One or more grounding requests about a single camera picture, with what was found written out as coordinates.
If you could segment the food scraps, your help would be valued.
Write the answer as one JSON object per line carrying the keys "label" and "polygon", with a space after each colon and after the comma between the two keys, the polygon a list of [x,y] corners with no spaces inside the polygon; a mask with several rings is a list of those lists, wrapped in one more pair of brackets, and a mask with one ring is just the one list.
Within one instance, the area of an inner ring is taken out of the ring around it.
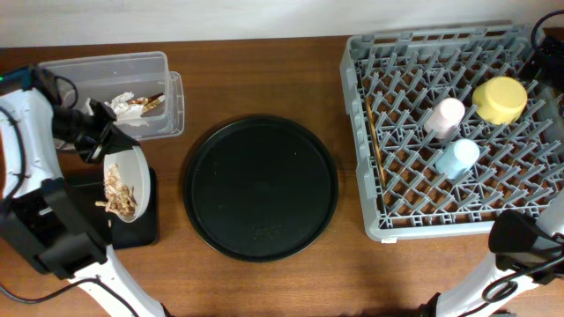
{"label": "food scraps", "polygon": [[106,212],[120,217],[133,217],[137,201],[133,195],[134,188],[129,188],[122,180],[117,164],[110,164],[104,179],[105,201],[97,201],[95,205]]}

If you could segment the yellow bowl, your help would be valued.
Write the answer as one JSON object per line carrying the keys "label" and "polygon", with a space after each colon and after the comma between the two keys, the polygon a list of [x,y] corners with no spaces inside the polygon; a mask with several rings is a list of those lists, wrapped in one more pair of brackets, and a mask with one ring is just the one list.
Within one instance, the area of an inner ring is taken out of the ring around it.
{"label": "yellow bowl", "polygon": [[511,77],[493,77],[478,86],[472,94],[477,115],[495,125],[516,121],[527,101],[524,86]]}

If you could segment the grey plate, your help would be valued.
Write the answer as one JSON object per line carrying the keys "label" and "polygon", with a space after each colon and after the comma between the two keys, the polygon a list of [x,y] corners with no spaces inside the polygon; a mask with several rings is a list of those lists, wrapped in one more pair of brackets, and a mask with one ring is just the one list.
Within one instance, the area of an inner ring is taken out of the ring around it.
{"label": "grey plate", "polygon": [[123,182],[134,188],[134,197],[137,201],[133,217],[120,217],[125,223],[135,222],[144,215],[151,198],[151,176],[145,155],[139,146],[131,150],[107,154],[103,160],[104,176],[110,164],[117,164]]}

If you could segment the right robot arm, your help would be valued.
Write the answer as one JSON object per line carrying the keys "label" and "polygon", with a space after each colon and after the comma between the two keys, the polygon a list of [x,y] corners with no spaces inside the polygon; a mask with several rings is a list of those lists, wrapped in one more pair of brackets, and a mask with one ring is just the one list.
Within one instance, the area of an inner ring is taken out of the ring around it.
{"label": "right robot arm", "polygon": [[538,218],[506,210],[493,223],[489,253],[457,287],[437,292],[416,314],[490,316],[515,296],[563,278],[563,194]]}

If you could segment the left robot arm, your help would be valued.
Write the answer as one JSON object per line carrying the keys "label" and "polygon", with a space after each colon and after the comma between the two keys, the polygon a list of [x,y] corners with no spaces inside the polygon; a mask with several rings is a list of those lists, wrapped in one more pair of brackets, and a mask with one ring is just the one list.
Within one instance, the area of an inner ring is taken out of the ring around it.
{"label": "left robot arm", "polygon": [[[87,113],[65,106],[59,82],[34,64],[1,77],[2,238],[36,271],[82,289],[113,316],[165,316],[119,261],[109,224],[111,217],[133,223],[155,208],[154,171],[110,107],[97,100]],[[104,201],[64,179],[56,141],[102,165]]]}

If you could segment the gold foil wrapper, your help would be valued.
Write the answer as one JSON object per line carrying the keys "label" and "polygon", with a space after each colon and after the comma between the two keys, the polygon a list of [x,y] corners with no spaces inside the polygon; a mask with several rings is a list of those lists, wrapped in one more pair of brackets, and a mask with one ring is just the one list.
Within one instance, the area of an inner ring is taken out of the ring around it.
{"label": "gold foil wrapper", "polygon": [[151,97],[139,97],[137,99],[128,100],[127,103],[133,106],[141,106],[142,114],[152,111],[159,107],[166,99],[163,93],[153,95]]}

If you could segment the pink cup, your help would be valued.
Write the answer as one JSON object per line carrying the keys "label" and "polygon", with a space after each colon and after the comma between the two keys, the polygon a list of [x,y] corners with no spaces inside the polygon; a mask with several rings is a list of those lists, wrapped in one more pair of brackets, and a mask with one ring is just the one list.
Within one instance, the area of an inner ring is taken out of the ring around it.
{"label": "pink cup", "polygon": [[462,101],[455,98],[446,98],[438,103],[424,124],[424,130],[434,135],[437,139],[445,139],[461,122],[465,115],[465,106]]}

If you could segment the blue cup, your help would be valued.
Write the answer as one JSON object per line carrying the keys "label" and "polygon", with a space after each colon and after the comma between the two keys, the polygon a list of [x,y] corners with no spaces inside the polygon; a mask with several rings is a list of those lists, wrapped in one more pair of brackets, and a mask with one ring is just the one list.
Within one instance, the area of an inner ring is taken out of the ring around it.
{"label": "blue cup", "polygon": [[435,162],[438,173],[454,180],[470,169],[478,160],[480,148],[470,139],[459,139],[450,144]]}

